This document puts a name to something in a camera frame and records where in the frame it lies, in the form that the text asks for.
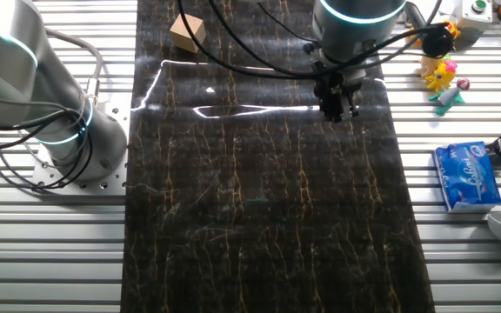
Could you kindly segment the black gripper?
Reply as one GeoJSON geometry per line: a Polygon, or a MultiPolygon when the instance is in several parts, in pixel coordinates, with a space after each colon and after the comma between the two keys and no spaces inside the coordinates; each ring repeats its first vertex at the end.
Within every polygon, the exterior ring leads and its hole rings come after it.
{"type": "Polygon", "coordinates": [[[320,110],[327,122],[341,122],[341,105],[344,120],[359,115],[353,97],[360,90],[363,80],[363,70],[343,70],[328,74],[315,72],[314,95],[320,102],[320,110]]]}

